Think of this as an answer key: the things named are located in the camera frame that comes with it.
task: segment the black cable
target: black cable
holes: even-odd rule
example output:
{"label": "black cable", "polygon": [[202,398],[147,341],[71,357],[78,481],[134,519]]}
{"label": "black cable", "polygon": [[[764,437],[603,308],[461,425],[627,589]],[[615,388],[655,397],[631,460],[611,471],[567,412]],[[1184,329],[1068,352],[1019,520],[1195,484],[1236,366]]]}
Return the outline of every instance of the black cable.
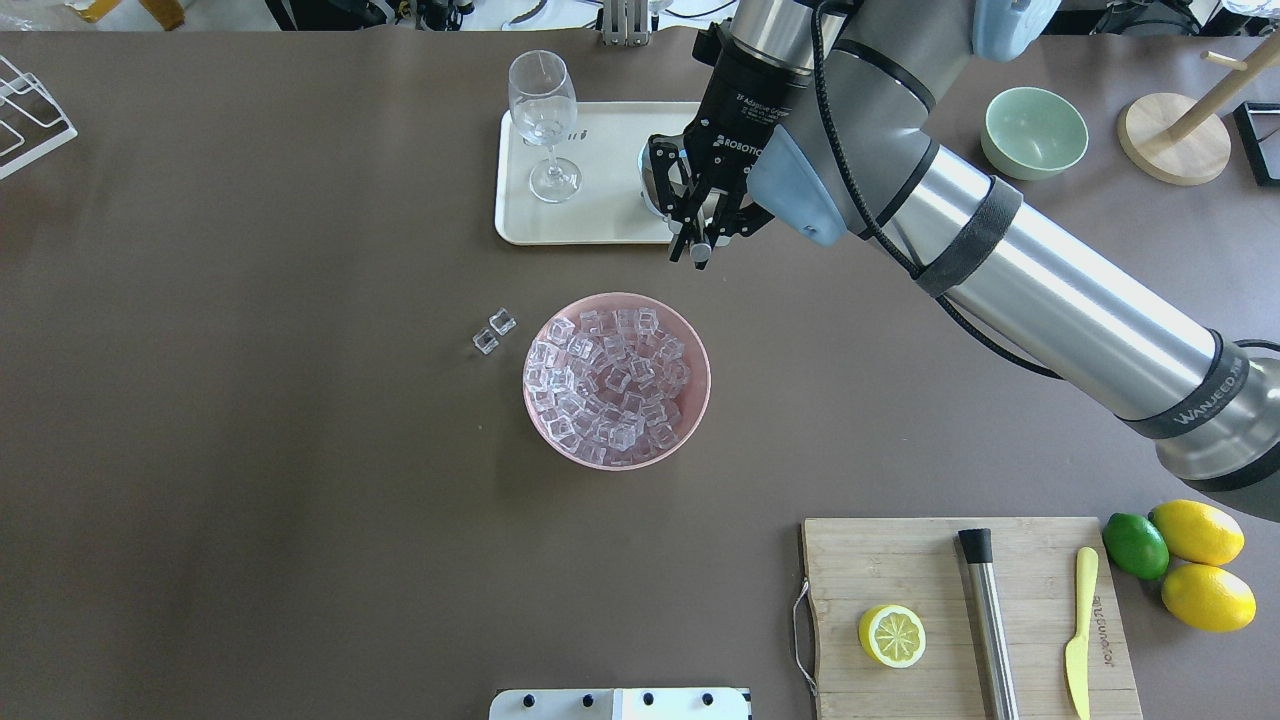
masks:
{"label": "black cable", "polygon": [[520,23],[522,23],[525,20],[530,20],[530,19],[534,18],[534,15],[536,15],[538,13],[541,13],[543,8],[545,8],[545,6],[547,6],[547,0],[538,0],[538,4],[534,5],[532,9],[526,10],[526,12],[516,15],[515,18],[511,18],[509,20],[507,20],[507,24],[515,26],[515,24],[520,24]]}
{"label": "black cable", "polygon": [[714,10],[707,10],[705,13],[698,13],[695,15],[681,15],[680,13],[672,13],[671,10],[663,10],[663,13],[667,13],[668,15],[671,15],[673,18],[680,18],[680,19],[685,19],[685,20],[696,20],[698,18],[705,18],[707,15],[716,14],[716,13],[723,10],[724,8],[728,8],[733,3],[737,3],[737,0],[728,0],[728,3],[724,3],[719,8],[716,8]]}
{"label": "black cable", "polygon": [[[884,234],[884,229],[878,222],[876,222],[874,215],[872,215],[870,209],[867,206],[867,200],[863,197],[861,190],[858,187],[858,182],[854,179],[852,172],[849,169],[849,161],[845,158],[844,146],[840,142],[840,131],[836,128],[835,120],[831,118],[831,104],[827,96],[827,76],[826,76],[826,60],[823,59],[824,42],[822,38],[822,17],[827,14],[828,10],[835,9],[844,12],[847,17],[852,17],[854,13],[861,6],[861,0],[847,1],[847,0],[823,0],[813,12],[813,24],[812,24],[812,40],[813,40],[813,82],[814,91],[818,99],[818,114],[822,118],[823,131],[827,133],[827,143],[831,145],[832,156],[836,160],[836,167],[840,170],[840,178],[845,183],[845,190],[849,191],[849,197],[854,201],[854,206],[858,208],[858,214],[861,215],[863,223],[867,228],[872,231],[876,241],[879,246],[892,258],[899,265],[906,270],[906,274],[914,281],[920,277],[923,272],[920,266],[908,258],[901,250],[893,245],[893,241]],[[986,333],[974,327],[968,318],[960,314],[960,310],[951,304],[945,296],[936,299],[942,311],[947,314],[961,329],[969,333],[970,337],[982,343],[983,347],[991,350],[997,356],[1023,368],[1024,370],[1030,370],[1038,375],[1046,378],[1062,379],[1061,375],[1044,368],[1020,357],[1005,347],[1002,347],[996,341],[991,340]]]}
{"label": "black cable", "polygon": [[1235,341],[1235,345],[1240,347],[1262,347],[1272,352],[1280,352],[1280,342],[1274,342],[1270,340],[1245,338]]}

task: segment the black strap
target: black strap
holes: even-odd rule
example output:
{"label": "black strap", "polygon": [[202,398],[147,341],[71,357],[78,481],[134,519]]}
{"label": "black strap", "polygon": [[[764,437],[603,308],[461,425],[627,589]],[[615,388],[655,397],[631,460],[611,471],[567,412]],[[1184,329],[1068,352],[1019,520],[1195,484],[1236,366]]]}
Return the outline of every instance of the black strap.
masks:
{"label": "black strap", "polygon": [[979,265],[987,261],[991,251],[1005,238],[1014,215],[1023,206],[1023,193],[1014,186],[992,176],[987,196],[978,204],[969,222],[942,254],[929,263],[928,268],[915,279],[920,290],[929,297],[941,297],[946,291],[963,283]]}
{"label": "black strap", "polygon": [[847,37],[837,40],[831,49],[849,53],[850,55],[860,58],[863,61],[879,68],[882,73],[896,79],[902,87],[914,95],[915,99],[924,105],[925,113],[932,113],[933,106],[937,105],[937,100],[933,99],[933,94],[929,92],[928,86],[920,82],[920,78],[913,76],[906,68],[899,65],[892,58],[879,50],[863,45],[855,40],[849,40]]}
{"label": "black strap", "polygon": [[1217,331],[1213,336],[1213,361],[1204,380],[1181,402],[1158,415],[1142,420],[1125,420],[1138,434],[1151,439],[1165,439],[1187,434],[1213,419],[1244,387],[1249,377],[1249,357],[1235,343],[1222,342]]}

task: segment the yellow knife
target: yellow knife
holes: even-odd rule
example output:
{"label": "yellow knife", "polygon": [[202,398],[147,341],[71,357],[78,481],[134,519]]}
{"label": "yellow knife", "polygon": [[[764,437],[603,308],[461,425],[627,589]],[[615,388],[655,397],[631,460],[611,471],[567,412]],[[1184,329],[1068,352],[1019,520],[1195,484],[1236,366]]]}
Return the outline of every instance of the yellow knife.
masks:
{"label": "yellow knife", "polygon": [[1075,553],[1075,637],[1066,643],[1066,688],[1080,720],[1089,720],[1089,614],[1098,583],[1098,553],[1082,547]]}

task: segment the lemon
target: lemon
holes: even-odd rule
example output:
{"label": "lemon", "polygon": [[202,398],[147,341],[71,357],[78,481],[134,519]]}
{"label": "lemon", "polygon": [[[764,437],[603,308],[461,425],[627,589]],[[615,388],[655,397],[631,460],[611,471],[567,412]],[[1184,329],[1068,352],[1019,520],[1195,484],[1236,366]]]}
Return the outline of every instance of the lemon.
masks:
{"label": "lemon", "polygon": [[877,605],[858,621],[858,639],[872,660],[910,667],[924,655],[924,623],[901,605]]}
{"label": "lemon", "polygon": [[1155,580],[1169,569],[1169,547],[1160,530],[1142,515],[1116,512],[1102,529],[1107,556],[1117,568],[1143,580]]}
{"label": "lemon", "polygon": [[1211,633],[1230,633],[1253,621],[1258,603],[1244,580],[1212,565],[1189,564],[1165,575],[1160,598],[1175,618]]}
{"label": "lemon", "polygon": [[1151,521],[1165,536],[1169,552],[1203,565],[1226,565],[1244,548],[1244,533],[1234,518],[1212,505],[1172,500],[1151,511]]}

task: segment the stainless steel muddler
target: stainless steel muddler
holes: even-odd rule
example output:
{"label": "stainless steel muddler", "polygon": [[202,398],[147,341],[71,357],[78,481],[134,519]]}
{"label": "stainless steel muddler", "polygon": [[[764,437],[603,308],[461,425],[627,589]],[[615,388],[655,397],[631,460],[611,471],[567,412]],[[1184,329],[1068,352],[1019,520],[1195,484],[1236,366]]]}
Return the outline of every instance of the stainless steel muddler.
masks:
{"label": "stainless steel muddler", "polygon": [[1014,670],[1009,664],[1005,623],[1000,616],[1000,597],[996,594],[996,565],[991,559],[991,528],[960,530],[956,534],[960,537],[960,548],[969,565],[969,580],[982,630],[987,687],[991,692],[989,707],[996,720],[1018,720]]}

